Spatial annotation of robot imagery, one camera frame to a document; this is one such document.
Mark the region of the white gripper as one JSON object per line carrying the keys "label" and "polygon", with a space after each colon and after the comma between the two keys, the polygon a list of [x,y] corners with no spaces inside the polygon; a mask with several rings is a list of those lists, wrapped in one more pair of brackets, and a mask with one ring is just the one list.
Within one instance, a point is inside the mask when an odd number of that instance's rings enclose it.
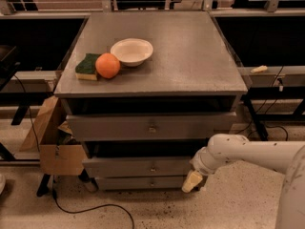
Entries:
{"label": "white gripper", "polygon": [[203,180],[203,176],[212,175],[219,168],[219,163],[207,147],[203,147],[196,152],[191,159],[191,164],[194,171],[190,170],[186,176],[182,185],[182,191],[184,193],[189,193]]}

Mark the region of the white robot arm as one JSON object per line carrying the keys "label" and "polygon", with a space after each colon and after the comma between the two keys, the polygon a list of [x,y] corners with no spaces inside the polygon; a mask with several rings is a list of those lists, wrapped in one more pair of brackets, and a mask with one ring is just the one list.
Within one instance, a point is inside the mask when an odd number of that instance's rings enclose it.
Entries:
{"label": "white robot arm", "polygon": [[244,135],[213,135],[191,159],[182,185],[189,193],[204,177],[236,161],[284,174],[275,229],[305,229],[305,142],[250,141]]}

